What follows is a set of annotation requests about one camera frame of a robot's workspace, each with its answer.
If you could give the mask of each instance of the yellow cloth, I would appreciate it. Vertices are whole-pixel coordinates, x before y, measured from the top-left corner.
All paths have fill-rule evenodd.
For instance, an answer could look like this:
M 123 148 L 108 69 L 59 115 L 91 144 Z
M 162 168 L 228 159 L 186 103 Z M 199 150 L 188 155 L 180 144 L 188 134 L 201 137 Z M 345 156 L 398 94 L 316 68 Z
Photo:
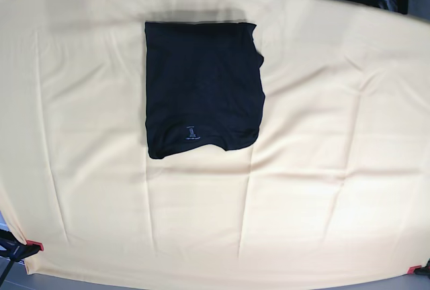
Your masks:
M 333 0 L 0 0 L 0 210 L 29 273 L 314 289 L 430 258 L 430 25 Z M 148 157 L 144 22 L 247 21 L 256 143 Z

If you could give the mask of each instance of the black stand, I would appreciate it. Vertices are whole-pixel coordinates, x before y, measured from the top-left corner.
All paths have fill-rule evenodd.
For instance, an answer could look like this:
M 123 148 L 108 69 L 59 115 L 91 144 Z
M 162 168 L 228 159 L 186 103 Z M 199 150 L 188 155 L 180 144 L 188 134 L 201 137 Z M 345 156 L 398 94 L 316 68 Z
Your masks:
M 15 262 L 19 262 L 31 255 L 35 255 L 41 250 L 39 245 L 23 245 L 17 241 L 11 232 L 0 230 L 0 246 L 5 250 L 0 250 L 0 256 L 8 258 L 10 261 L 0 277 L 0 287 L 6 279 L 7 274 L 12 269 Z

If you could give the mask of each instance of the black t-shirt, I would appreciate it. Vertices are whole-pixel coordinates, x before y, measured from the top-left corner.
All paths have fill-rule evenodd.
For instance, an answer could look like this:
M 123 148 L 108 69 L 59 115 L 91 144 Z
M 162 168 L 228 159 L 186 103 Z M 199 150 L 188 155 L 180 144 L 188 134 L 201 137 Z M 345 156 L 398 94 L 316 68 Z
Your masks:
M 252 145 L 265 95 L 250 23 L 146 22 L 149 156 Z

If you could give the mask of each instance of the folded t-shirt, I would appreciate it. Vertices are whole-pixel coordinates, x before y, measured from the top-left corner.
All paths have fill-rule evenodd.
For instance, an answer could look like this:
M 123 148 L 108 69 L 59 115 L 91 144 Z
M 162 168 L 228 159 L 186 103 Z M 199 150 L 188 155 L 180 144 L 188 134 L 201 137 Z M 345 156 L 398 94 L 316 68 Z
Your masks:
M 251 23 L 145 23 L 151 158 L 256 141 L 265 95 L 254 29 Z

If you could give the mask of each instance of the yellow fabric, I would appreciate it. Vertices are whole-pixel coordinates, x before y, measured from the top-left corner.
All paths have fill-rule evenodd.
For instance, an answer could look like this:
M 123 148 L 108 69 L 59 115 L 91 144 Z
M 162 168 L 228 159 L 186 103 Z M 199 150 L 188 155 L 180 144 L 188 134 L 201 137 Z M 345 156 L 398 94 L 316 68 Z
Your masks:
M 430 258 L 430 25 L 333 0 L 0 0 L 0 210 L 29 273 L 314 289 Z M 248 21 L 260 137 L 148 157 L 144 22 Z

